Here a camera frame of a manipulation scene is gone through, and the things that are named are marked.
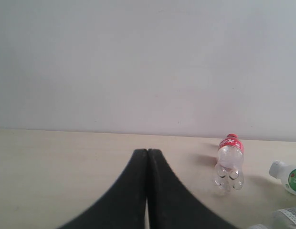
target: white bottle cap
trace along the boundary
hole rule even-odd
[[[268,229],[268,227],[266,227],[263,224],[257,224],[257,225],[253,225],[253,226],[249,227],[248,229]]]
[[[285,165],[286,164],[282,161],[275,161],[274,163],[272,163],[270,170],[269,170],[270,176],[278,179],[278,174]]]

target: bottle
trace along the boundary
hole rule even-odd
[[[229,134],[218,148],[217,164],[214,169],[214,184],[218,194],[229,194],[231,188],[243,187],[243,144],[235,134]]]
[[[257,224],[248,229],[296,229],[296,207],[274,211],[264,224]]]
[[[284,188],[296,195],[296,166],[287,165],[282,161],[272,163],[269,174],[276,179],[280,179]]]

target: white wall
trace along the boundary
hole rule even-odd
[[[296,0],[0,0],[0,127],[296,140]]]

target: tabletop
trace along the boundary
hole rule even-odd
[[[242,140],[244,187],[220,197],[212,173],[220,139],[0,129],[0,229],[55,229],[101,197],[134,149],[161,149],[186,188],[243,229],[296,196],[269,176],[273,161],[296,164],[296,142]]]

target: black rubber object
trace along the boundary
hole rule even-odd
[[[157,149],[148,151],[146,193],[151,229],[236,229],[184,187]]]
[[[88,210],[60,229],[144,229],[147,163],[147,150],[135,150],[114,185]]]

